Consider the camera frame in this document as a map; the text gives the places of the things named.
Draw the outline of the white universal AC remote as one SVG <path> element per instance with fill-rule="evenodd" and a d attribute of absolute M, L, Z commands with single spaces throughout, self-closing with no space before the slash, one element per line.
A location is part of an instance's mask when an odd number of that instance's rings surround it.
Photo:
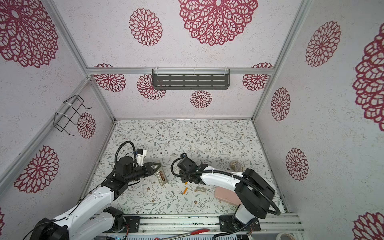
<path fill-rule="evenodd" d="M 157 171 L 156 171 L 156 176 L 158 178 L 158 181 L 159 181 L 159 184 L 161 186 L 165 185 L 168 183 L 168 179 L 167 179 L 167 176 L 165 174 L 165 171 L 163 169 L 163 167 L 160 167 Z"/>

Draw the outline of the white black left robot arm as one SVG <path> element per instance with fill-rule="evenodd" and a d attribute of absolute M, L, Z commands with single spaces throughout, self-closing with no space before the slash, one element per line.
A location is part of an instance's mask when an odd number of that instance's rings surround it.
<path fill-rule="evenodd" d="M 102 184 L 89 193 L 72 209 L 52 220 L 40 220 L 32 230 L 31 240 L 91 240 L 97 235 L 111 230 L 115 222 L 118 230 L 124 227 L 123 213 L 109 207 L 134 181 L 150 177 L 162 166 L 148 162 L 135 165 L 131 157 L 116 161 L 113 171 Z"/>

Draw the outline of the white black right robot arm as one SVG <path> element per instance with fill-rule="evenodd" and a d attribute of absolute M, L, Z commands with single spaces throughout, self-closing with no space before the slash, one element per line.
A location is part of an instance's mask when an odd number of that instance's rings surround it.
<path fill-rule="evenodd" d="M 220 187 L 239 198 L 240 204 L 232 217 L 219 217 L 222 232 L 244 231 L 259 219 L 265 219 L 267 214 L 281 214 L 273 202 L 276 191 L 252 169 L 244 172 L 222 171 L 207 164 L 197 165 L 187 154 L 182 154 L 172 162 L 171 173 L 183 183 Z"/>

